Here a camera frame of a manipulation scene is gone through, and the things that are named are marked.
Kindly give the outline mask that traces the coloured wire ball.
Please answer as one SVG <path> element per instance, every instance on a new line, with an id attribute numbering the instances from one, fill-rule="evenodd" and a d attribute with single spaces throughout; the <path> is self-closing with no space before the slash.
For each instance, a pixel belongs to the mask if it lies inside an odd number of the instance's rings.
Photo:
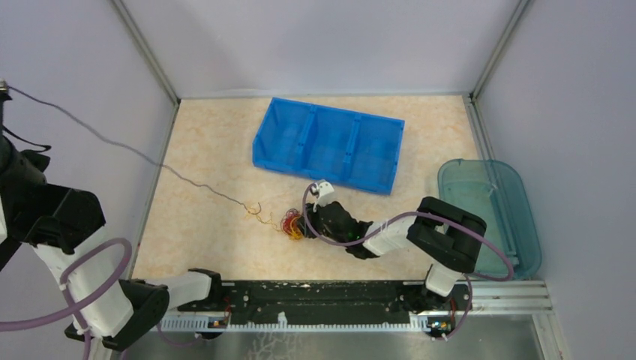
<path id="1" fill-rule="evenodd" d="M 268 219 L 261 217 L 262 207 L 258 203 L 257 207 L 247 207 L 247 215 L 256 218 L 260 224 L 270 226 L 274 231 L 283 233 L 292 241 L 300 241 L 305 238 L 305 233 L 300 227 L 302 213 L 297 208 L 290 208 L 278 223 L 274 222 L 273 214 Z"/>

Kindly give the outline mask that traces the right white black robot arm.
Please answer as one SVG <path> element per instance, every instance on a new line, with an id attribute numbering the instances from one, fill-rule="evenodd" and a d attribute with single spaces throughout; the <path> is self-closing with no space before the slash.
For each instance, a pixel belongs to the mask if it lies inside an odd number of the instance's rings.
<path id="1" fill-rule="evenodd" d="M 418 248 L 433 261 L 421 289 L 403 294 L 404 307 L 412 312 L 440 310 L 452 303 L 456 281 L 475 270 L 482 246 L 458 227 L 483 236 L 488 225 L 479 216 L 432 196 L 421 200 L 417 212 L 392 223 L 363 221 L 337 201 L 308 203 L 296 227 L 305 238 L 325 237 L 359 260 Z"/>

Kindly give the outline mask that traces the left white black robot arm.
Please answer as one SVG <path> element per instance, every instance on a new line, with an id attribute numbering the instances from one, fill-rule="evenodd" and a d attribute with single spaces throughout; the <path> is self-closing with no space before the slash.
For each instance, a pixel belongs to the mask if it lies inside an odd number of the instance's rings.
<path id="1" fill-rule="evenodd" d="M 1 264 L 28 245 L 51 271 L 66 308 L 34 319 L 3 322 L 3 332 L 33 329 L 72 317 L 69 338 L 90 346 L 99 340 L 123 353 L 158 327 L 165 313 L 197 302 L 218 309 L 225 299 L 221 276 L 193 268 L 178 277 L 125 280 L 133 255 L 124 238 L 106 239 L 106 219 L 91 192 L 47 181 L 48 145 L 20 151 L 14 133 L 1 129 Z"/>

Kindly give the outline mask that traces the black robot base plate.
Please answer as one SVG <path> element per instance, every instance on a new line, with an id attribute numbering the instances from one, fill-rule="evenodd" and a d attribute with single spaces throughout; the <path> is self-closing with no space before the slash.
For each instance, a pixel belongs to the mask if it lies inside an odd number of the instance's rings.
<path id="1" fill-rule="evenodd" d="M 178 306 L 181 312 L 219 312 L 235 326 L 273 325 L 284 314 L 292 326 L 406 325 L 425 311 L 463 311 L 468 287 L 454 286 L 452 302 L 440 310 L 408 311 L 403 294 L 420 290 L 421 281 L 368 280 L 330 282 L 283 280 L 224 281 L 211 288 L 211 296 Z"/>

